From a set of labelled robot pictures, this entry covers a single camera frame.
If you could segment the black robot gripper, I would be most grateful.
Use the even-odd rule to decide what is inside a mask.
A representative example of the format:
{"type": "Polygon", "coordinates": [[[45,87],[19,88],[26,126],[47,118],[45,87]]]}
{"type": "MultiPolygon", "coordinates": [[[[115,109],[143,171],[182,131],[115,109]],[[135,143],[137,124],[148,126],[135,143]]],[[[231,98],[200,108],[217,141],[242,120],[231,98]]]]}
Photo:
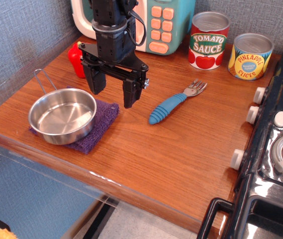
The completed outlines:
{"type": "Polygon", "coordinates": [[[149,67],[136,55],[136,19],[124,18],[118,24],[106,25],[92,21],[96,44],[82,43],[82,65],[92,93],[106,87],[106,75],[123,81],[124,107],[131,108],[140,99],[142,89],[149,85],[149,67]]]}

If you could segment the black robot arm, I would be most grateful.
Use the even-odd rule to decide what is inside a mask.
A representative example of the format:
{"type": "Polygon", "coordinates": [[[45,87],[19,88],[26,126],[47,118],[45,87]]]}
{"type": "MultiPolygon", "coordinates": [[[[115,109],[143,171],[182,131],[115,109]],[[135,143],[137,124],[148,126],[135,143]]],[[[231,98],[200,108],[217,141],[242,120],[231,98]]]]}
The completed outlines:
{"type": "Polygon", "coordinates": [[[82,43],[82,65],[90,90],[99,94],[106,87],[106,76],[123,82],[125,108],[140,99],[149,84],[148,65],[135,54],[136,21],[142,18],[133,10],[136,0],[93,0],[92,28],[96,44],[82,43]]]}

